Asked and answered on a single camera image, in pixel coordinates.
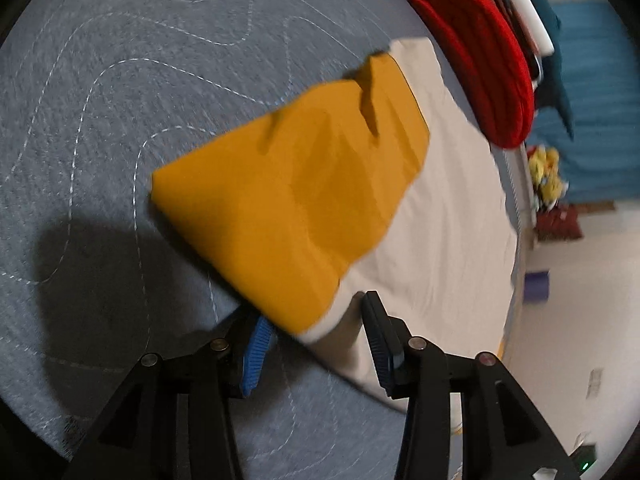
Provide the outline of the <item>beige and orange hooded jacket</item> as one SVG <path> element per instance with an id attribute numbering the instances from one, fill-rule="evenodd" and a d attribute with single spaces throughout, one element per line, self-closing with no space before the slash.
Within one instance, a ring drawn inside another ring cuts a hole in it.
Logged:
<path id="1" fill-rule="evenodd" d="M 397 39 L 155 170 L 151 200 L 269 321 L 380 398 L 358 292 L 448 353 L 502 341 L 516 233 L 494 148 L 437 41 Z"/>

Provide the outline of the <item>dark red cushion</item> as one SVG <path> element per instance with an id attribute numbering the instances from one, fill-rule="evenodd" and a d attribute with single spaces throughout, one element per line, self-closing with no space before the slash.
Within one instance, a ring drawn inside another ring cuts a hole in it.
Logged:
<path id="1" fill-rule="evenodd" d="M 571 242 L 584 237 L 574 205 L 555 206 L 538 211 L 535 232 L 540 242 Z"/>

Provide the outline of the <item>yellow plush toys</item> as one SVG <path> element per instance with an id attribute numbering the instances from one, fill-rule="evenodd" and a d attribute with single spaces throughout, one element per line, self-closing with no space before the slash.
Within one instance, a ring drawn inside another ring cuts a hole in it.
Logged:
<path id="1" fill-rule="evenodd" d="M 552 146 L 536 145 L 527 150 L 527 159 L 536 211 L 551 210 L 568 191 L 560 176 L 560 153 Z"/>

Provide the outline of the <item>red folded blanket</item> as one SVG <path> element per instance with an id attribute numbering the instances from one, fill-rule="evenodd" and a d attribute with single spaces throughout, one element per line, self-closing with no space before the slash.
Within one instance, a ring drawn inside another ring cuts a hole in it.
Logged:
<path id="1" fill-rule="evenodd" d="M 487 140 L 518 148 L 534 119 L 525 56 L 491 0 L 408 0 L 436 39 Z"/>

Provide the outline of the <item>blue curtain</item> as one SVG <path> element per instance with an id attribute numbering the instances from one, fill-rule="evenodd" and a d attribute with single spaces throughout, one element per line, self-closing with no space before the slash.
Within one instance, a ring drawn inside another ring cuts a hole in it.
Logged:
<path id="1" fill-rule="evenodd" d="M 528 142 L 559 151 L 569 202 L 633 200 L 639 196 L 639 49 L 604 0 L 553 9 L 561 22 L 562 81 L 574 136 L 547 108 Z"/>

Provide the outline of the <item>white wall switches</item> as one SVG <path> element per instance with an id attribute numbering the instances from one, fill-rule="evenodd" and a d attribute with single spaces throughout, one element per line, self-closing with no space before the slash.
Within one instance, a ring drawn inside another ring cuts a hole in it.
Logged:
<path id="1" fill-rule="evenodd" d="M 586 398 L 594 399 L 599 395 L 602 386 L 603 368 L 597 367 L 590 370 Z"/>

